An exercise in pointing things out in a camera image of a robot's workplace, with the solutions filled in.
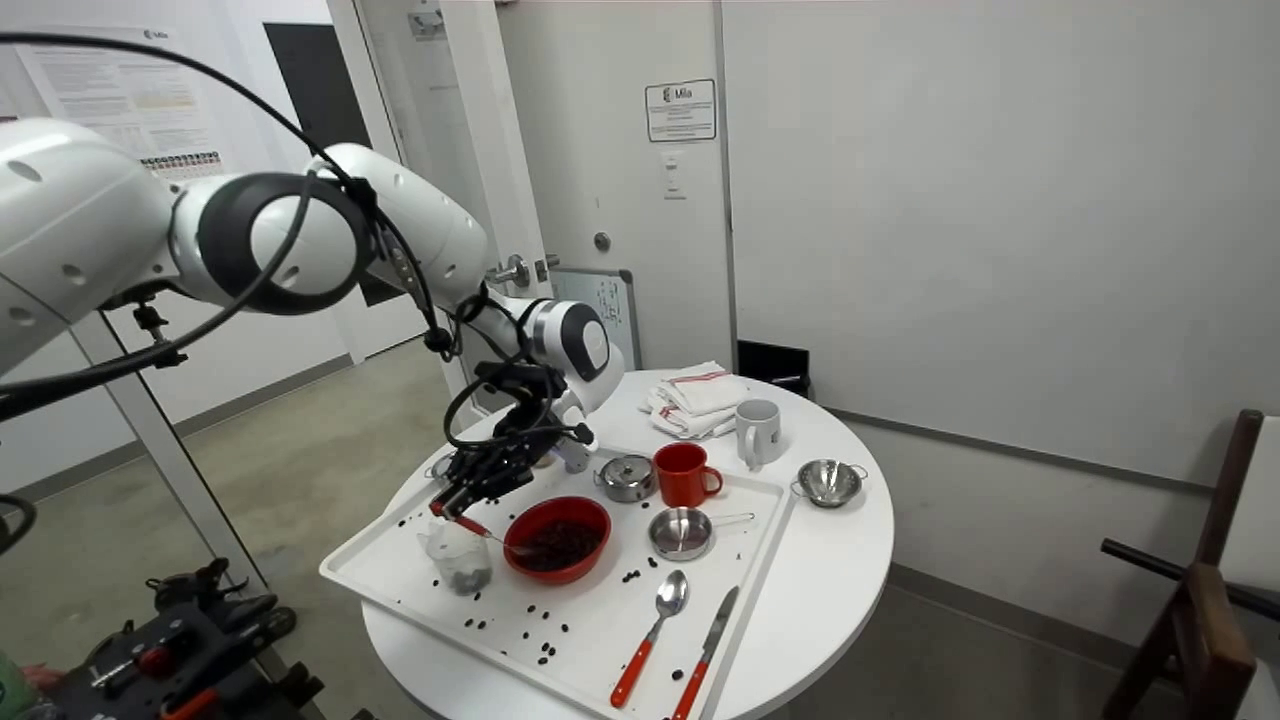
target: silver bowl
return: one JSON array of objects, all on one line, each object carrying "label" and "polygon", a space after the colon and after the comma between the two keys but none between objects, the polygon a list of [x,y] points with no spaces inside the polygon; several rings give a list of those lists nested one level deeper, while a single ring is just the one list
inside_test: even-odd
[{"label": "silver bowl", "polygon": [[864,473],[841,461],[811,461],[800,467],[800,489],[817,508],[845,508],[864,489]]},{"label": "silver bowl", "polygon": [[712,536],[712,517],[695,508],[669,508],[646,522],[653,550],[670,562],[699,559],[712,548]]},{"label": "silver bowl", "polygon": [[598,490],[614,502],[638,502],[657,490],[646,456],[614,456],[598,467]]}]

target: white cup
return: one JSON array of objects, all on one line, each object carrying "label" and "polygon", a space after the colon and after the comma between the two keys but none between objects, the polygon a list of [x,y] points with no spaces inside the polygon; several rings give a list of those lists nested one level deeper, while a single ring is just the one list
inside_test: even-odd
[{"label": "white cup", "polygon": [[735,456],[754,473],[783,451],[783,418],[767,401],[735,404]]}]

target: white tray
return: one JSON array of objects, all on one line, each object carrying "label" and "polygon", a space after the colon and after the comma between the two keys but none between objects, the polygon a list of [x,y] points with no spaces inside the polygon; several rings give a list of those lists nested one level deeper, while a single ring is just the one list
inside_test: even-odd
[{"label": "white tray", "polygon": [[[607,548],[598,562],[566,587],[540,587],[517,575],[491,542],[491,584],[481,597],[451,597],[436,562],[416,542],[416,526],[426,522],[426,499],[440,490],[436,484],[424,484],[339,542],[320,562],[320,575],[590,715],[644,720],[670,715],[724,592],[738,587],[721,650],[699,688],[699,702],[691,707],[691,715],[712,715],[724,668],[732,664],[770,548],[789,522],[793,490],[764,478],[724,476],[724,490],[703,502],[716,522],[712,548],[691,562],[669,562],[646,548],[646,521],[665,510],[661,495],[646,502],[603,499],[596,484],[596,467],[603,461],[611,456],[598,451],[582,473],[571,476],[560,467],[540,473],[540,478],[504,495],[500,502],[481,502],[468,510],[504,536],[517,510],[548,495],[598,499],[611,517]],[[614,711],[607,707],[607,690],[657,620],[653,592],[670,566],[684,566],[691,584],[689,609],[665,624],[627,707]]]}]

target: black cable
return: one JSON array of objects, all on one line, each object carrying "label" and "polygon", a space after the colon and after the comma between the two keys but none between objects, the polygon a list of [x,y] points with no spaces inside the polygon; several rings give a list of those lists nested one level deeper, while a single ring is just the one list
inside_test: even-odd
[{"label": "black cable", "polygon": [[0,43],[56,43],[56,48],[111,48],[111,51],[130,51],[130,57],[159,57],[169,62],[184,62],[198,74],[218,80],[222,89],[232,89],[236,96],[245,96],[250,107],[258,107],[265,116],[271,116],[284,130],[292,130],[300,142],[306,142],[345,183],[352,181],[326,150],[322,142],[317,142],[302,126],[294,126],[287,116],[279,116],[268,101],[258,101],[250,89],[236,83],[232,74],[222,74],[211,62],[198,62],[193,57],[154,48],[154,43],[128,43],[128,39],[111,39],[111,35],[67,35],[67,32],[0,32]]},{"label": "black cable", "polygon": [[90,362],[82,371],[38,374],[38,379],[24,379],[24,382],[0,382],[0,418],[31,412],[31,407],[62,401],[62,394],[75,394],[82,388],[108,382],[114,374],[139,371],[139,366],[146,366],[146,362],[195,343],[198,334],[216,330],[218,325],[227,325],[279,270],[279,265],[294,248],[300,228],[306,219],[313,189],[317,189],[317,171],[302,177],[302,189],[300,189],[294,208],[292,208],[292,225],[284,230],[284,245],[268,258],[268,268],[227,308],[218,308],[211,321],[195,325],[193,330],[184,330],[177,340],[152,343],[142,350],[125,350],[125,356]]},{"label": "black cable", "polygon": [[395,258],[390,258],[390,268],[395,268],[398,283],[408,283],[412,304],[424,312],[426,330],[440,330],[440,325],[436,325],[436,301],[431,301],[431,283],[426,283],[426,277],[424,277],[424,265],[416,258],[412,245],[402,240],[402,230],[395,228],[395,219],[390,219],[386,211],[377,208],[377,225],[381,225],[381,228],[395,240],[395,248],[408,254],[408,270],[402,270],[402,265],[395,265]]},{"label": "black cable", "polygon": [[517,343],[519,343],[519,356],[522,356],[522,360],[532,360],[532,340],[528,340],[522,325],[532,321],[532,312],[536,312],[540,304],[548,304],[548,297],[536,297],[536,301],[519,312],[519,321],[517,321]]},{"label": "black cable", "polygon": [[455,412],[477,394],[485,388],[485,379],[472,379],[462,393],[455,393],[451,401],[446,401],[446,407],[442,407],[442,441],[451,442],[451,448],[481,448],[485,441],[458,441],[458,435],[451,435],[451,418],[455,418]]}]

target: red-handled utensil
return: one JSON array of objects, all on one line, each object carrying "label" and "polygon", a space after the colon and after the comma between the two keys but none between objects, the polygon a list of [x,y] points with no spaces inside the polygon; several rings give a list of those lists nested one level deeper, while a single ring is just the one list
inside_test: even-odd
[{"label": "red-handled utensil", "polygon": [[707,639],[703,639],[703,655],[695,659],[695,668],[691,668],[691,677],[689,677],[689,685],[684,685],[684,690],[681,690],[681,702],[674,702],[670,720],[689,720],[691,698],[695,698],[695,690],[703,688],[707,664],[712,664],[712,655],[716,655],[716,646],[721,646],[721,635],[724,635],[724,627],[728,627],[732,602],[735,602],[735,587],[721,598],[716,624],[712,624],[712,631],[707,631]]},{"label": "red-handled utensil", "polygon": [[653,624],[646,635],[638,639],[638,646],[634,646],[631,664],[625,668],[625,677],[611,685],[611,690],[607,690],[607,702],[611,702],[611,707],[625,707],[625,702],[627,702],[627,694],[631,694],[631,688],[634,688],[634,680],[638,680],[638,670],[644,670],[644,659],[646,659],[657,635],[665,631],[665,620],[674,615],[674,611],[689,602],[689,580],[684,580],[684,573],[670,573],[670,575],[657,587],[653,598],[657,598],[657,624]]}]

